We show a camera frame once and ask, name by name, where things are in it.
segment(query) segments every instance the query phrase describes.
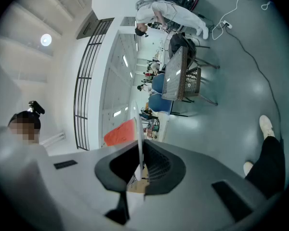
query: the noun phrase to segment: recessed light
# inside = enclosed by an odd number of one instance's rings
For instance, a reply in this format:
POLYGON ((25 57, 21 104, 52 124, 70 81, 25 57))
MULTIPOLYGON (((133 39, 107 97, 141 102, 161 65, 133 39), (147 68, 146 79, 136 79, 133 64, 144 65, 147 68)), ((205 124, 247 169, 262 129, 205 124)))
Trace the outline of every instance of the recessed light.
POLYGON ((43 46, 49 46, 52 42, 52 37, 49 34, 44 34, 41 38, 40 38, 40 43, 43 46))

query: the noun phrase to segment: blue chair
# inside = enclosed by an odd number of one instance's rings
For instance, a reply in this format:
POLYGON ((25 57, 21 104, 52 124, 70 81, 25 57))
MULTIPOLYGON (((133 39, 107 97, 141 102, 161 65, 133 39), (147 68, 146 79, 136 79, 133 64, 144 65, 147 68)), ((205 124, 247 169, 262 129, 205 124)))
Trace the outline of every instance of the blue chair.
POLYGON ((153 110, 154 112, 165 112, 168 115, 188 117, 188 115, 185 116, 185 115, 181 115, 178 112, 173 112, 172 106, 173 106, 173 101, 162 99, 161 94, 156 93, 149 97, 149 108, 153 110))
POLYGON ((159 94, 163 93, 165 74, 159 74, 155 76, 152 80, 152 89, 159 94))

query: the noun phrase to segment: electrical outlet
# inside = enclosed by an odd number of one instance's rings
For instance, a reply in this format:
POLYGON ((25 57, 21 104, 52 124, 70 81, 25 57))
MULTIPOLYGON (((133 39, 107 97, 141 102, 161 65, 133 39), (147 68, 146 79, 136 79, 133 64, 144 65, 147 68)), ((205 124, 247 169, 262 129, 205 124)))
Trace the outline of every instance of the electrical outlet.
POLYGON ((232 25, 231 25, 229 22, 227 22, 227 21, 223 21, 223 23, 224 23, 224 25, 225 25, 226 23, 229 24, 229 26, 228 26, 229 29, 232 28, 232 25))

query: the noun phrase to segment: gray desk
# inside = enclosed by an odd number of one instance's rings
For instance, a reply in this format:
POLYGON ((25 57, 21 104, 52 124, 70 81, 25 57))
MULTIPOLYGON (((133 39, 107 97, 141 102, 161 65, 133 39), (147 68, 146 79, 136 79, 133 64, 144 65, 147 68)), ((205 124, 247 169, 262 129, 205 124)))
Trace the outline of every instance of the gray desk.
POLYGON ((166 66, 162 98, 182 100, 187 69, 187 48, 181 46, 166 66))

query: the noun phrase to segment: red object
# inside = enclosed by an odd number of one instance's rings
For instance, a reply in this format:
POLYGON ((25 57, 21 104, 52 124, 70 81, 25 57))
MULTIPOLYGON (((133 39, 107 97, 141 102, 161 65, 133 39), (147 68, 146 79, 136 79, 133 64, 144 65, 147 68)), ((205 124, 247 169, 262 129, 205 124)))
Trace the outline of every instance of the red object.
POLYGON ((111 130, 104 136, 104 141, 107 146, 134 140, 137 140, 137 126, 135 118, 123 122, 120 126, 111 130))

